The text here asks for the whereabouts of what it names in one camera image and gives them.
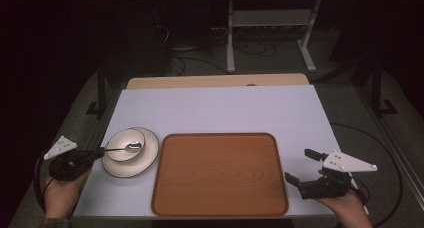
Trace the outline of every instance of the brown tray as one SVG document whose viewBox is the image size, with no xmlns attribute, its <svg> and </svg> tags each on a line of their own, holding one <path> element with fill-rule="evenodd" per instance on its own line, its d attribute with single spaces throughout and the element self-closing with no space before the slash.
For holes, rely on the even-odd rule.
<svg viewBox="0 0 424 228">
<path fill-rule="evenodd" d="M 283 216 L 284 184 L 270 134 L 171 134 L 162 144 L 152 210 L 174 217 Z"/>
</svg>

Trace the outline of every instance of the metal spoon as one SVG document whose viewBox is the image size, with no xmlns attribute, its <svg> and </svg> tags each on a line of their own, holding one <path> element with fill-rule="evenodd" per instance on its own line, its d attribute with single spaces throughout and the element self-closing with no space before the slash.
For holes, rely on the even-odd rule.
<svg viewBox="0 0 424 228">
<path fill-rule="evenodd" d="M 141 148 L 142 148 L 142 146 L 141 146 L 140 142 L 131 142 L 127 146 L 125 146 L 125 148 L 107 149 L 105 151 L 119 151 L 119 150 L 122 151 L 122 150 L 125 150 L 125 151 L 130 152 L 130 153 L 136 153 L 136 152 L 139 152 Z"/>
</svg>

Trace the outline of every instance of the table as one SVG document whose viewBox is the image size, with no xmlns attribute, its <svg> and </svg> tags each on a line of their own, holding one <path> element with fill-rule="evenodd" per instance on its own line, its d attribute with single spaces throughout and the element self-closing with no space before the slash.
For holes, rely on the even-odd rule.
<svg viewBox="0 0 424 228">
<path fill-rule="evenodd" d="M 153 131 L 160 142 L 175 133 L 267 132 L 277 141 L 284 171 L 302 181 L 316 180 L 322 164 L 306 158 L 304 149 L 328 153 L 340 148 L 314 87 L 302 76 L 221 76 L 222 83 L 214 76 L 134 79 L 122 91 L 102 145 L 118 131 L 140 126 Z M 231 80 L 236 86 L 226 86 Z M 150 207 L 157 166 L 158 159 L 143 173 L 120 179 L 96 161 L 74 215 L 166 218 Z M 302 200 L 290 184 L 286 188 L 289 210 L 284 217 L 332 214 L 314 200 Z"/>
</svg>

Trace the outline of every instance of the metal stand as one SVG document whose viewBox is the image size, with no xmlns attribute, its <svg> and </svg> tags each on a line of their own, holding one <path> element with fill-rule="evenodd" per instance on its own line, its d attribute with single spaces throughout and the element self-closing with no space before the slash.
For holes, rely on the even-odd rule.
<svg viewBox="0 0 424 228">
<path fill-rule="evenodd" d="M 387 106 L 386 109 L 380 108 L 381 70 L 381 65 L 377 58 L 375 59 L 374 73 L 372 76 L 371 107 L 379 117 L 383 114 L 397 114 L 395 107 L 389 100 L 383 100 L 384 104 Z"/>
<path fill-rule="evenodd" d="M 309 72 L 315 72 L 316 68 L 309 54 L 307 45 L 311 36 L 318 8 L 321 0 L 315 0 L 312 9 L 292 10 L 249 10 L 235 11 L 233 0 L 229 1 L 228 8 L 228 43 L 227 43 L 227 71 L 235 72 L 233 52 L 233 27 L 252 26 L 306 26 L 306 33 L 299 39 L 298 45 L 303 60 Z"/>
<path fill-rule="evenodd" d="M 331 71 L 330 73 L 328 73 L 328 74 L 326 74 L 326 75 L 324 75 L 324 76 L 322 76 L 318 79 L 311 80 L 310 83 L 316 84 L 316 83 L 327 82 L 327 81 L 335 78 L 336 76 L 342 74 L 343 72 L 345 72 L 349 69 L 363 65 L 366 62 L 367 59 L 369 59 L 369 53 L 368 52 L 366 52 L 365 54 L 361 55 L 358 58 L 353 59 L 352 61 L 349 61 L 349 62 L 343 64 L 342 66 L 338 67 L 334 71 Z"/>
<path fill-rule="evenodd" d="M 91 102 L 88 108 L 87 115 L 97 115 L 97 119 L 100 119 L 106 108 L 106 84 L 105 76 L 103 74 L 103 66 L 100 64 L 97 69 L 97 99 L 99 108 L 96 109 L 97 102 Z"/>
<path fill-rule="evenodd" d="M 307 45 L 309 41 L 309 37 L 311 36 L 312 29 L 314 27 L 315 19 L 318 15 L 318 8 L 321 3 L 321 0 L 315 0 L 314 7 L 308 18 L 308 24 L 306 26 L 306 33 L 303 39 L 299 39 L 297 44 L 299 45 L 300 52 L 302 53 L 303 60 L 305 61 L 305 65 L 308 68 L 309 72 L 315 72 L 317 69 L 315 68 L 314 62 L 312 61 L 311 55 L 309 54 Z"/>
</svg>

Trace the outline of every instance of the black cable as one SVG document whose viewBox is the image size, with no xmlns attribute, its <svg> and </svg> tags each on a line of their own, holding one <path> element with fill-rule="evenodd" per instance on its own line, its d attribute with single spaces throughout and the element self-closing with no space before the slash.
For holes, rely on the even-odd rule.
<svg viewBox="0 0 424 228">
<path fill-rule="evenodd" d="M 365 197 L 365 205 L 368 203 L 368 201 L 371 199 L 371 192 L 370 192 L 370 190 L 368 189 L 368 187 L 361 181 L 361 180 L 359 180 L 358 178 L 356 178 L 356 177 L 353 177 L 353 176 L 351 176 L 350 178 L 352 178 L 354 181 L 356 181 L 358 184 L 359 184 L 359 186 L 360 187 L 358 187 L 359 188 L 359 190 L 362 190 L 362 189 L 364 189 L 366 192 L 367 192 L 367 195 L 368 196 L 366 196 Z"/>
<path fill-rule="evenodd" d="M 225 74 L 228 74 L 228 72 L 226 70 L 224 70 L 223 68 L 221 68 L 220 66 L 218 66 L 218 65 L 216 65 L 216 64 L 214 64 L 212 62 L 206 61 L 206 60 L 197 59 L 197 58 L 191 58 L 191 57 L 174 57 L 174 58 L 176 58 L 176 59 L 182 59 L 182 60 L 194 60 L 194 61 L 205 62 L 205 63 L 207 63 L 209 65 L 212 65 L 212 66 L 218 68 L 219 70 L 221 70 Z"/>
<path fill-rule="evenodd" d="M 366 131 L 363 131 L 363 130 L 360 130 L 360 129 L 358 129 L 358 128 L 355 128 L 355 127 L 352 127 L 352 126 L 348 126 L 348 125 L 344 125 L 344 124 L 340 124 L 340 123 L 334 123 L 334 122 L 331 122 L 330 123 L 331 125 L 336 125 L 336 126 L 341 126 L 341 127 L 345 127 L 345 128 L 348 128 L 348 129 L 351 129 L 351 130 L 354 130 L 354 131 L 357 131 L 357 132 L 360 132 L 360 133 L 362 133 L 362 134 L 364 134 L 364 135 L 366 135 L 366 136 L 368 136 L 368 137 L 370 137 L 370 138 L 372 138 L 374 141 L 376 141 L 382 148 L 383 148 L 383 150 L 387 153 L 387 155 L 389 156 L 389 158 L 390 158 L 390 160 L 392 161 L 392 163 L 393 163 L 393 166 L 395 167 L 395 169 L 396 169 L 396 174 L 397 174 L 397 177 L 398 177 L 398 182 L 399 182 L 399 194 L 398 194 L 398 197 L 397 197 L 397 200 L 396 200 L 396 204 L 395 204 L 395 206 L 392 208 L 392 210 L 389 212 L 389 214 L 384 218 L 384 219 L 382 219 L 381 221 L 379 221 L 378 223 L 376 223 L 375 225 L 373 225 L 373 227 L 378 227 L 378 226 L 381 226 L 382 224 L 384 224 L 385 222 L 387 222 L 392 216 L 393 216 L 393 214 L 397 211 L 397 209 L 399 208 L 399 205 L 400 205 L 400 202 L 402 201 L 402 196 L 403 196 L 403 183 L 402 183 L 402 175 L 401 175 L 401 172 L 400 172 L 400 169 L 399 169 L 399 167 L 398 167 L 398 165 L 396 164 L 396 161 L 395 161 L 395 159 L 393 158 L 393 156 L 392 156 L 392 154 L 390 154 L 390 151 L 387 149 L 387 147 L 380 141 L 380 140 L 378 140 L 375 136 L 373 136 L 373 135 L 371 135 L 371 134 L 369 134 L 369 133 L 367 133 Z"/>
<path fill-rule="evenodd" d="M 263 46 L 262 50 L 255 50 L 255 49 L 249 47 L 249 44 L 251 42 L 249 42 L 247 40 L 246 40 L 246 42 L 248 44 L 243 46 L 242 44 L 240 44 L 240 41 L 236 41 L 234 43 L 234 48 L 237 49 L 240 52 L 243 52 L 243 53 L 246 53 L 246 54 L 249 54 L 249 55 L 257 55 L 257 56 L 262 56 L 262 57 L 273 57 L 277 54 L 277 47 L 272 43 L 268 43 L 269 44 L 269 46 L 268 46 L 266 43 L 263 43 L 263 42 L 255 42 L 255 43 Z M 268 52 L 270 50 L 272 51 L 271 54 L 265 54 L 266 52 Z"/>
<path fill-rule="evenodd" d="M 46 212 L 46 206 L 44 203 L 44 191 L 41 190 L 41 184 L 40 184 L 40 170 L 41 170 L 41 163 L 44 160 L 44 155 L 47 154 L 48 150 L 45 150 L 37 159 L 37 163 L 35 164 L 35 172 L 34 172 L 34 192 L 35 197 L 37 199 L 38 205 L 41 207 L 41 209 Z"/>
<path fill-rule="evenodd" d="M 186 69 L 186 64 L 185 64 L 185 62 L 184 62 L 181 58 L 178 58 L 178 57 L 173 58 L 173 59 L 177 59 L 177 60 L 179 60 L 179 61 L 182 63 L 182 66 L 178 66 L 178 65 L 176 65 L 174 62 L 172 62 L 172 65 L 173 65 L 173 66 L 175 66 L 175 67 L 177 67 L 177 68 L 181 69 L 181 70 L 180 70 L 180 72 L 179 72 L 179 73 L 177 73 L 177 75 L 176 75 L 176 76 L 182 76 L 182 75 L 185 75 L 185 69 Z"/>
<path fill-rule="evenodd" d="M 44 190 L 43 190 L 43 197 L 44 197 L 44 194 L 46 194 L 46 190 L 47 190 L 47 188 L 49 187 L 49 185 L 52 183 L 52 181 L 54 180 L 54 178 L 51 178 L 50 180 L 49 180 L 49 182 L 46 184 L 46 187 L 44 187 Z"/>
<path fill-rule="evenodd" d="M 174 47 L 172 48 L 172 50 L 175 53 L 178 53 L 179 55 L 181 55 L 181 54 L 188 53 L 188 52 L 215 48 L 215 47 L 221 46 L 221 45 L 226 43 L 226 39 L 223 39 L 223 38 L 226 37 L 226 35 L 227 35 L 227 33 L 225 33 L 224 35 L 221 35 L 217 38 L 212 37 L 212 41 L 211 41 L 210 44 L 202 45 L 202 46 L 191 46 L 191 47 L 186 47 L 186 48 L 178 48 L 179 44 L 177 43 L 176 45 L 174 44 Z"/>
</svg>

